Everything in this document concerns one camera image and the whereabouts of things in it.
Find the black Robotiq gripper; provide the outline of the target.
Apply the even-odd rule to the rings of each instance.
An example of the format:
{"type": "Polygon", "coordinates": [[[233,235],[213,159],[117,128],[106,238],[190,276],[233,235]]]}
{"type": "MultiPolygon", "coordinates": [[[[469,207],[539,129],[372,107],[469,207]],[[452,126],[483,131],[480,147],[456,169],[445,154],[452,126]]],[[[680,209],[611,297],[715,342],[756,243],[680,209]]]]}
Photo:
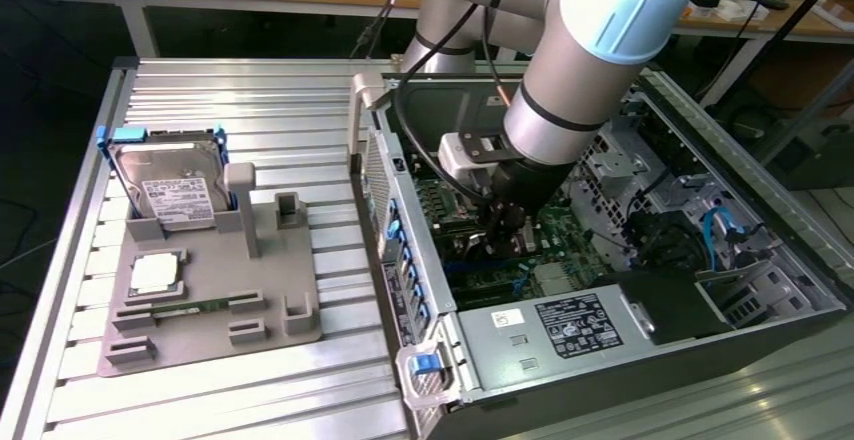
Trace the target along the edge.
{"type": "Polygon", "coordinates": [[[528,159],[497,163],[491,174],[484,219],[491,220],[503,209],[520,209],[535,218],[564,183],[575,163],[544,165],[528,159]]]}

